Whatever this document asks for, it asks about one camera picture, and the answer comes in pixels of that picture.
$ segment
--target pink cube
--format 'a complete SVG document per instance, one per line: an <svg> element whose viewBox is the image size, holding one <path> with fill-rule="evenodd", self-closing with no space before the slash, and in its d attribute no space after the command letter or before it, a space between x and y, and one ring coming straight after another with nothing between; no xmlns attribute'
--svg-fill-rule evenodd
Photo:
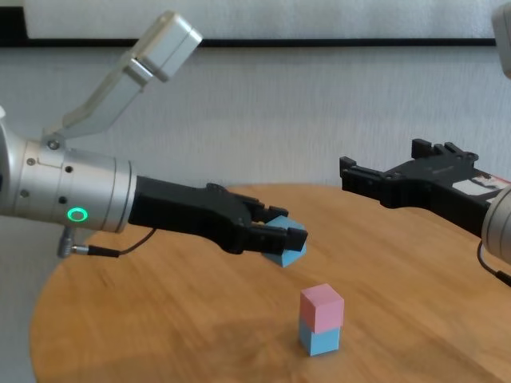
<svg viewBox="0 0 511 383"><path fill-rule="evenodd" d="M338 329L344 322L344 299L327 283L302 290L300 317L313 333Z"/></svg>

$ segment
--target green led ring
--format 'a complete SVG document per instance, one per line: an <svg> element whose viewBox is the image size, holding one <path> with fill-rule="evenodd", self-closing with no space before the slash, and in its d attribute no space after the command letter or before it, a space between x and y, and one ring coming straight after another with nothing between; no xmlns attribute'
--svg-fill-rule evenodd
<svg viewBox="0 0 511 383"><path fill-rule="evenodd" d="M82 215L81 219L74 218L73 217L74 213L80 213ZM69 221L83 222L87 218L89 218L89 213L83 207L73 207L72 209L69 209L69 211L67 212L67 218L69 219Z"/></svg>

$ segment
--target stacked cubes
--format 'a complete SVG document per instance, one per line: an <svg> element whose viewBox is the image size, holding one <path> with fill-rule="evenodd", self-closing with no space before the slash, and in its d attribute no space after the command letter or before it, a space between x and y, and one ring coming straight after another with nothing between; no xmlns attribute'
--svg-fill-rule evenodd
<svg viewBox="0 0 511 383"><path fill-rule="evenodd" d="M330 285L302 290L299 340L310 356L339 349L344 322L344 299Z"/></svg>
<svg viewBox="0 0 511 383"><path fill-rule="evenodd" d="M294 229L305 230L305 227L301 223L297 223L288 217L284 217L283 215L280 215L277 218L271 220L270 222L266 223L266 225L271 227L282 227L283 229L288 229L291 227ZM264 256L281 267L288 267L293 262L302 258L306 251L307 246L304 243L302 250L300 251L285 250L282 255L264 254Z"/></svg>

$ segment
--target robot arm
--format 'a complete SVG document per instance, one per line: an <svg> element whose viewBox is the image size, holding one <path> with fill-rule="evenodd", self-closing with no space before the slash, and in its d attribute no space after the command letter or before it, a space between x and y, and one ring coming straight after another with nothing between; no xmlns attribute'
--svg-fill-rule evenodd
<svg viewBox="0 0 511 383"><path fill-rule="evenodd" d="M474 167L478 156L452 143L412 141L411 161L386 172L339 160L343 190L387 208L420 207L481 238L481 265L511 286L511 276L490 269L482 248L511 264L511 183Z"/></svg>
<svg viewBox="0 0 511 383"><path fill-rule="evenodd" d="M263 224L287 211L219 185L190 188L139 176L131 162L67 148L66 140L104 132L154 77L167 81L202 37L178 14L159 17L79 108L40 141L6 127L0 108L0 214L65 227L58 254L118 256L74 244L77 228L121 232L127 223L198 235L224 251L299 251L307 232Z"/></svg>

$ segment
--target round wooden table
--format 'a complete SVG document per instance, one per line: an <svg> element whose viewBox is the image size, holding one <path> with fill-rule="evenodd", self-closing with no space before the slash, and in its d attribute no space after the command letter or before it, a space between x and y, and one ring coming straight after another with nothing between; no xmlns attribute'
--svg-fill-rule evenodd
<svg viewBox="0 0 511 383"><path fill-rule="evenodd" d="M477 238L335 187L232 190L287 208L309 231L307 253L283 269L158 231L119 259L74 255L35 308L38 381L511 382L511 289L478 264ZM147 232L89 242L121 249ZM346 302L341 347L308 357L299 294L325 282Z"/></svg>

